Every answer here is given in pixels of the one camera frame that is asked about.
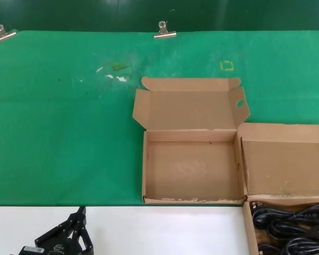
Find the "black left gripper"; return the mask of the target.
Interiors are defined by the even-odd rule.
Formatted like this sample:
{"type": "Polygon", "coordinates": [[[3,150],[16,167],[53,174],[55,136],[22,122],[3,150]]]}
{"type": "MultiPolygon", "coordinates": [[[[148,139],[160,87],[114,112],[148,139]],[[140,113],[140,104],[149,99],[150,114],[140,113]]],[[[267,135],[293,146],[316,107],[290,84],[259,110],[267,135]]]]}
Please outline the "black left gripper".
{"type": "Polygon", "coordinates": [[[94,246],[86,230],[86,207],[50,231],[35,239],[35,246],[24,246],[19,255],[94,255],[94,246]]]}

